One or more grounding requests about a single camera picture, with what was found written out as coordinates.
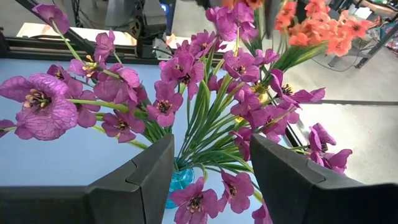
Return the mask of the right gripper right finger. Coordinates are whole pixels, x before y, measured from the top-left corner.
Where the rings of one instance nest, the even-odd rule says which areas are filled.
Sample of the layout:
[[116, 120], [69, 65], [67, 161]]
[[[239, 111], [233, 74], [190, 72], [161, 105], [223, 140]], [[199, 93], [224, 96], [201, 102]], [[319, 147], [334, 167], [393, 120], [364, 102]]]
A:
[[398, 184], [362, 184], [259, 134], [249, 148], [274, 224], [398, 224]]

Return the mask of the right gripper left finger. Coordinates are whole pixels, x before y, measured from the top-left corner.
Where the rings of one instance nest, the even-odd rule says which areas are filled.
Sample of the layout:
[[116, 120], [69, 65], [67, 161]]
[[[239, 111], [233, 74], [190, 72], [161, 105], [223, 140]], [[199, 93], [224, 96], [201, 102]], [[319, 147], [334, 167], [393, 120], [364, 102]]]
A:
[[167, 134], [89, 185], [0, 187], [0, 224], [161, 224], [174, 148]]

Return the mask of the blue glass vase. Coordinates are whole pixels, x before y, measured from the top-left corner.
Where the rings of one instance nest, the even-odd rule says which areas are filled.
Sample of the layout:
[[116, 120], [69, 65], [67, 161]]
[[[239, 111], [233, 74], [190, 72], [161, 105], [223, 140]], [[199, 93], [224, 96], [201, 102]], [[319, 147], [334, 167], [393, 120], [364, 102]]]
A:
[[173, 171], [172, 173], [172, 179], [170, 182], [170, 187], [169, 187], [169, 194], [167, 197], [166, 209], [173, 209], [176, 208], [177, 205], [172, 201], [171, 194], [176, 191], [176, 190], [182, 190], [186, 186], [190, 185], [193, 183], [195, 178], [195, 174], [192, 168], [185, 169], [185, 170], [180, 170], [180, 171]]

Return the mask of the yellow glass vase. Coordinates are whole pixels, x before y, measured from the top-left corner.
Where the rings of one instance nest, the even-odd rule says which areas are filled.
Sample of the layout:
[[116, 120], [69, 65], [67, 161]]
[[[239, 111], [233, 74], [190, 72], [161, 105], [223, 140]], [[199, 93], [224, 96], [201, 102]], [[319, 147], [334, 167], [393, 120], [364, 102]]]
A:
[[268, 85], [263, 85], [260, 82], [257, 82], [256, 84], [251, 85], [250, 89], [257, 95], [262, 104], [269, 102]]

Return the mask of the black-legged workbench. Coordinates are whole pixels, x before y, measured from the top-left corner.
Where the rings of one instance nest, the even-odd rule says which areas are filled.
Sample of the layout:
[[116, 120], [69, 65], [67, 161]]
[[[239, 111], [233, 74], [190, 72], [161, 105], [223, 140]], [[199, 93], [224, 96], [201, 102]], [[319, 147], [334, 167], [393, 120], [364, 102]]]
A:
[[[345, 56], [355, 56], [361, 58], [361, 60], [354, 64], [355, 68], [361, 68], [367, 62], [369, 62], [381, 49], [381, 47], [387, 43], [388, 40], [398, 33], [398, 0], [387, 0], [388, 2], [394, 2], [396, 7], [392, 7], [390, 4], [377, 3], [376, 0], [331, 0], [331, 10], [335, 11], [332, 15], [336, 15], [338, 11], [343, 9], [348, 9], [350, 5], [354, 5], [356, 9], [360, 7], [368, 8], [371, 13], [366, 18], [367, 20], [374, 19], [376, 16], [386, 17], [388, 23], [397, 22], [397, 24], [392, 28], [392, 30], [380, 38], [378, 43], [370, 49], [369, 52], [365, 53], [365, 49], [360, 49], [359, 47], [353, 45], [352, 48]], [[334, 67], [344, 56], [334, 56], [332, 60], [328, 63], [330, 67]]]

